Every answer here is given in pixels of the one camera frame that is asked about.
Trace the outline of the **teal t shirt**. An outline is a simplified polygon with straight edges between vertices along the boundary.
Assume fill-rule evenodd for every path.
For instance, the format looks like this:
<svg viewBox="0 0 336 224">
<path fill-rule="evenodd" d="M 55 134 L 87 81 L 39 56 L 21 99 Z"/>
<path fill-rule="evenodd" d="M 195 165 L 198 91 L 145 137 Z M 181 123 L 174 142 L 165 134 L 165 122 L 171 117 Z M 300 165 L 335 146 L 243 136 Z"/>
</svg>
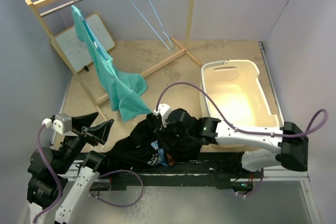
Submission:
<svg viewBox="0 0 336 224">
<path fill-rule="evenodd" d="M 140 74 L 118 70 L 112 57 L 107 62 L 97 59 L 93 64 L 99 81 L 110 99 L 111 110 L 119 111 L 124 122 L 138 115 L 151 113 L 150 108 L 141 99 L 148 85 Z"/>
</svg>

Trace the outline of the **black t shirt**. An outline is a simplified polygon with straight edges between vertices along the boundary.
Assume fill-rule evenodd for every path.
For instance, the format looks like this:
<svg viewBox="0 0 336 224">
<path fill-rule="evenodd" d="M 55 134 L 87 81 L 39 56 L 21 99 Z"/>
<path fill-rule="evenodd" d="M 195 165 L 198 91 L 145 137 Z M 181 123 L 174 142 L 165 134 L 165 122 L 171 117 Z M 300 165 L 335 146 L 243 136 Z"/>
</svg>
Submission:
<svg viewBox="0 0 336 224">
<path fill-rule="evenodd" d="M 168 128 L 156 133 L 160 127 L 161 119 L 148 114 L 128 137 L 117 141 L 106 152 L 107 171 L 158 165 L 172 167 L 176 161 L 189 161 L 199 156 L 200 144 Z"/>
</svg>

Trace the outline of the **blue hanger of teal shirt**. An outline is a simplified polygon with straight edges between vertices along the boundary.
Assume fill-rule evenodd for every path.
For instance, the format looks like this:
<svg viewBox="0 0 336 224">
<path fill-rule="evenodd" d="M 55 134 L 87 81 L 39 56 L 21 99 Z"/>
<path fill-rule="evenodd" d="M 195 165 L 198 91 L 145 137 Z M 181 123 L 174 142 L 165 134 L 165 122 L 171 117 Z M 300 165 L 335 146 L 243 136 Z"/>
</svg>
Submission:
<svg viewBox="0 0 336 224">
<path fill-rule="evenodd" d="M 91 27 L 89 26 L 86 18 L 82 14 L 79 1 L 78 0 L 75 1 L 76 5 L 71 6 L 71 11 L 75 23 L 75 31 L 77 38 L 81 42 L 84 42 L 86 44 L 89 54 L 93 61 L 97 59 L 100 59 L 100 61 L 102 62 L 107 62 L 111 60 L 111 57 L 104 49 L 100 41 L 97 39 Z"/>
</svg>

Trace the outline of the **blue hanger of black shirt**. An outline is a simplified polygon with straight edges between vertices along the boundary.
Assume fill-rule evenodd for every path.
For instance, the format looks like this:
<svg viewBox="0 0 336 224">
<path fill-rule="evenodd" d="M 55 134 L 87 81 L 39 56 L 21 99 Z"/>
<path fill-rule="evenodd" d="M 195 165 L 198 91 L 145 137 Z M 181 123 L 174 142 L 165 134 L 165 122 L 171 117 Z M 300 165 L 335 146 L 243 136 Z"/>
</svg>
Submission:
<svg viewBox="0 0 336 224">
<path fill-rule="evenodd" d="M 174 49 L 171 37 L 166 32 L 152 0 L 128 0 L 159 41 L 169 50 Z"/>
</svg>

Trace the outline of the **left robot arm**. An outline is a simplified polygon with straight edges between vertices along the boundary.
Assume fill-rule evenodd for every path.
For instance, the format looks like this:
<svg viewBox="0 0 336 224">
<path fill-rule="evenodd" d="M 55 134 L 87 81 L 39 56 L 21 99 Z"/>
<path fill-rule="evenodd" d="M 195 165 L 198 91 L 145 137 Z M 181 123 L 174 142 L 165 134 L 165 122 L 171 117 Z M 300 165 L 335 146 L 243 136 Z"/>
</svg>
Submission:
<svg viewBox="0 0 336 224">
<path fill-rule="evenodd" d="M 77 175 L 75 184 L 67 196 L 63 190 L 68 183 L 64 175 L 69 171 L 76 157 L 86 144 L 105 145 L 113 119 L 93 126 L 98 117 L 97 112 L 71 117 L 67 114 L 56 114 L 42 121 L 42 129 L 52 129 L 64 136 L 59 149 L 42 147 L 30 157 L 28 172 L 27 201 L 29 202 L 30 223 L 70 223 L 84 196 L 97 178 L 108 172 L 107 157 L 102 153 L 91 151 L 86 154 Z"/>
</svg>

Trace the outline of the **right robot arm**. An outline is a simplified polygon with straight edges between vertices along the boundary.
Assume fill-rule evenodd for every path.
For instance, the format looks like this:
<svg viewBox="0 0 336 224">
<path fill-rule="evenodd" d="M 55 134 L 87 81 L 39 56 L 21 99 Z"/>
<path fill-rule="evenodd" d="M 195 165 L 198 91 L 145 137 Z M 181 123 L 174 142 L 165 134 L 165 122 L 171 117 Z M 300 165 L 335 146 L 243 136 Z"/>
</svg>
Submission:
<svg viewBox="0 0 336 224">
<path fill-rule="evenodd" d="M 238 144 L 255 147 L 256 151 L 243 152 L 234 164 L 234 173 L 246 177 L 251 172 L 280 165 L 295 172 L 308 170 L 309 139 L 292 122 L 283 127 L 260 127 L 258 132 L 247 133 L 230 127 L 218 118 L 195 118 L 182 109 L 172 111 L 165 120 L 166 128 L 199 145 Z"/>
</svg>

